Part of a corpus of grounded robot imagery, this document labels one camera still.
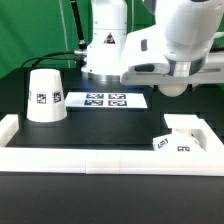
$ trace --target white paper cup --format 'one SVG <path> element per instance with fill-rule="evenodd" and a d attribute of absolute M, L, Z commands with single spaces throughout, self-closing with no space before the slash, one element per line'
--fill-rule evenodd
<path fill-rule="evenodd" d="M 54 122 L 66 116 L 60 72 L 56 69 L 31 71 L 27 118 L 36 122 Z"/>

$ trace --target white foam block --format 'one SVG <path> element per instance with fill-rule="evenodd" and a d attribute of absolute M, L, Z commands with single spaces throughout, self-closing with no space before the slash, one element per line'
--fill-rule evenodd
<path fill-rule="evenodd" d="M 194 137 L 207 152 L 224 152 L 224 145 L 204 119 L 199 119 L 201 129 L 192 130 Z"/>
<path fill-rule="evenodd" d="M 164 114 L 168 128 L 201 129 L 201 122 L 196 115 Z"/>
<path fill-rule="evenodd" d="M 0 148 L 0 171 L 224 176 L 224 152 Z"/>
<path fill-rule="evenodd" d="M 18 115 L 6 115 L 0 122 L 0 147 L 5 147 L 18 129 Z"/>

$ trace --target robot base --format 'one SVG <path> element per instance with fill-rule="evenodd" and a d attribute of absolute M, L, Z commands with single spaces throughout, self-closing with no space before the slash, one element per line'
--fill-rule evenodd
<path fill-rule="evenodd" d="M 120 75 L 103 75 L 88 72 L 86 67 L 82 68 L 82 77 L 99 82 L 120 82 Z"/>

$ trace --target black cable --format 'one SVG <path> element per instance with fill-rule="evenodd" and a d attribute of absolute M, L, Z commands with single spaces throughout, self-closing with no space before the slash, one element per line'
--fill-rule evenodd
<path fill-rule="evenodd" d="M 21 68 L 24 67 L 28 62 L 33 61 L 33 60 L 58 60 L 58 61 L 75 61 L 75 58 L 52 58 L 52 57 L 37 57 L 37 58 L 30 58 L 29 60 L 26 60 L 25 62 L 23 62 L 23 64 L 21 65 Z"/>
<path fill-rule="evenodd" d="M 60 56 L 60 55 L 68 55 L 68 54 L 73 54 L 74 55 L 74 52 L 73 51 L 62 51 L 62 52 L 56 52 L 56 53 L 52 53 L 52 54 L 47 54 L 47 55 L 44 55 L 43 57 L 40 57 L 33 65 L 32 67 L 36 67 L 41 61 L 43 61 L 44 59 L 42 58 L 45 58 L 45 57 L 54 57 L 54 56 Z"/>
<path fill-rule="evenodd" d="M 82 31 L 82 24 L 79 16 L 79 9 L 76 0 L 70 0 L 71 5 L 72 5 L 72 10 L 73 14 L 75 17 L 75 24 L 76 24 L 76 29 L 78 33 L 78 38 L 79 38 L 79 49 L 84 50 L 87 48 L 87 44 L 84 40 L 84 34 Z"/>
<path fill-rule="evenodd" d="M 213 45 L 210 52 L 219 52 L 219 51 L 224 51 L 224 45 Z"/>

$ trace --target white block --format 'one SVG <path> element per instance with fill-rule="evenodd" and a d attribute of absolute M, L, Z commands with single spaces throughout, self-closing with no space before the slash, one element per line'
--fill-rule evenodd
<path fill-rule="evenodd" d="M 199 119 L 201 129 L 192 130 L 192 134 L 200 142 L 203 149 L 207 152 L 221 151 L 224 153 L 224 145 L 209 125 L 203 120 Z"/>
<path fill-rule="evenodd" d="M 85 150 L 0 148 L 0 171 L 85 173 Z"/>
<path fill-rule="evenodd" d="M 18 130 L 18 115 L 6 115 L 0 122 L 0 147 L 5 147 Z"/>
<path fill-rule="evenodd" d="M 164 114 L 168 128 L 200 129 L 201 123 L 196 115 Z"/>

